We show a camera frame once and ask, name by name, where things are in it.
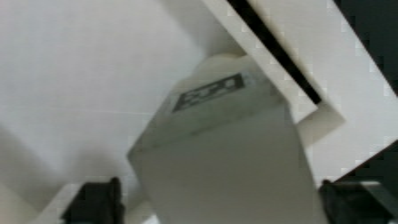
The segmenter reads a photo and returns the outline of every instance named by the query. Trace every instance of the white wall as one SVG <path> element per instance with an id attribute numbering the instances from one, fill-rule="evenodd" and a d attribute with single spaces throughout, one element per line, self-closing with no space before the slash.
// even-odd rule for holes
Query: white wall
<path id="1" fill-rule="evenodd" d="M 0 183 L 0 222 L 25 224 L 36 217 L 38 211 L 16 192 Z"/>

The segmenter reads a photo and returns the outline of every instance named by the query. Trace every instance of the black trim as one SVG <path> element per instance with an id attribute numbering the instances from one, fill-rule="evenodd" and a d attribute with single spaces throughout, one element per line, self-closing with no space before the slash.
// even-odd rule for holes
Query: black trim
<path id="1" fill-rule="evenodd" d="M 228 2 L 235 8 L 235 11 L 237 11 L 247 25 L 249 25 L 249 28 L 262 40 L 262 43 L 263 43 L 265 47 L 269 48 L 269 51 L 274 54 L 274 57 L 292 75 L 292 78 L 310 96 L 310 99 L 311 99 L 313 103 L 318 104 L 322 102 L 320 95 L 315 91 L 315 88 L 313 88 L 310 82 L 308 82 L 306 76 L 301 72 L 301 69 L 295 65 L 290 55 L 283 49 L 283 46 L 278 42 L 278 39 L 272 35 L 272 32 L 267 28 L 267 25 L 262 21 L 262 18 L 258 16 L 258 13 L 253 9 L 249 2 L 247 2 L 247 0 L 228 0 Z"/>

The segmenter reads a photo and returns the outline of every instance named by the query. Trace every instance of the white ceiling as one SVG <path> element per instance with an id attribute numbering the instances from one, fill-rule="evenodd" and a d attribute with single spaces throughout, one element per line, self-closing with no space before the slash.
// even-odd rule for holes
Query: white ceiling
<path id="1" fill-rule="evenodd" d="M 198 0 L 4 0 L 0 181 L 41 209 L 70 182 L 118 175 L 167 91 L 240 52 Z"/>

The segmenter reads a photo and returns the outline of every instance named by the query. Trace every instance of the sticker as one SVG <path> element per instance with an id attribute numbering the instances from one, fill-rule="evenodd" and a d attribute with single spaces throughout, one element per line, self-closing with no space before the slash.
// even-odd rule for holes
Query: sticker
<path id="1" fill-rule="evenodd" d="M 242 73 L 239 73 L 180 95 L 173 112 L 185 110 L 198 104 L 235 92 L 244 87 L 246 80 Z"/>

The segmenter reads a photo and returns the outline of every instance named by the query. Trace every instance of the label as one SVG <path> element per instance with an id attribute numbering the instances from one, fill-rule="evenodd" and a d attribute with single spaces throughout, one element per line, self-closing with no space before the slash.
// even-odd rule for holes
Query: label
<path id="1" fill-rule="evenodd" d="M 185 110 L 198 104 L 235 92 L 244 87 L 246 81 L 242 73 L 239 73 L 180 95 L 173 112 Z"/>

